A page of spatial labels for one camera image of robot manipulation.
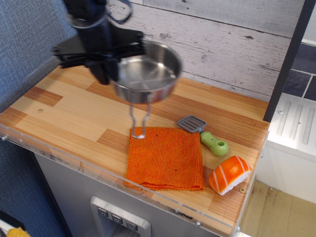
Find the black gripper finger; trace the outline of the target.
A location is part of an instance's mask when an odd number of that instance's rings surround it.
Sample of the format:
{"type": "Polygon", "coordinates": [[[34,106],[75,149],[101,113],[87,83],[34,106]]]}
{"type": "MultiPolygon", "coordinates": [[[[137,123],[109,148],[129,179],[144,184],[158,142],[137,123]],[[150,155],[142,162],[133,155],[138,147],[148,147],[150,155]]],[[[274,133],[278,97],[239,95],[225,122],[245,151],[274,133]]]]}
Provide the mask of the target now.
{"type": "Polygon", "coordinates": [[[119,63],[116,58],[107,58],[105,62],[105,78],[106,81],[118,81],[119,79],[119,63]]]}
{"type": "Polygon", "coordinates": [[[86,67],[89,68],[90,72],[93,74],[93,76],[102,84],[102,85],[108,85],[109,79],[107,77],[106,70],[104,66],[88,61],[86,62],[86,67]]]}

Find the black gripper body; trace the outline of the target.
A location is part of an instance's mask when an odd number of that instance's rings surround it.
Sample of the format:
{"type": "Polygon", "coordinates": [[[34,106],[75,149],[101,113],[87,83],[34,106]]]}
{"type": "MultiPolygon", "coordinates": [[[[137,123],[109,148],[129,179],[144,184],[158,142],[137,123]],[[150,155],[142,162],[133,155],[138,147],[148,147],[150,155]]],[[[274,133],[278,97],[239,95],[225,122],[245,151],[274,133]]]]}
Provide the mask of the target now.
{"type": "Polygon", "coordinates": [[[142,55],[143,33],[113,25],[106,14],[97,20],[83,20],[67,15],[77,34],[53,46],[51,53],[59,58],[63,68],[87,63],[108,63],[142,55]]]}

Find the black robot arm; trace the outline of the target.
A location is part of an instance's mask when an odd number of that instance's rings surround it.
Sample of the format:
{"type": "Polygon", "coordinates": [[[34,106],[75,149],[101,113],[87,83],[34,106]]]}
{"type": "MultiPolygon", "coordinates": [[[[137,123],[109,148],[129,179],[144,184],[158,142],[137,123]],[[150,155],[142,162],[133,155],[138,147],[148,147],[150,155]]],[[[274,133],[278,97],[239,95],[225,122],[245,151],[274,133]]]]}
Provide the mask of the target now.
{"type": "Polygon", "coordinates": [[[124,24],[131,14],[115,19],[107,4],[106,0],[64,1],[67,20],[77,34],[51,51],[62,68],[86,66],[103,85],[118,81],[121,59],[145,54],[141,31],[112,24],[124,24]]]}

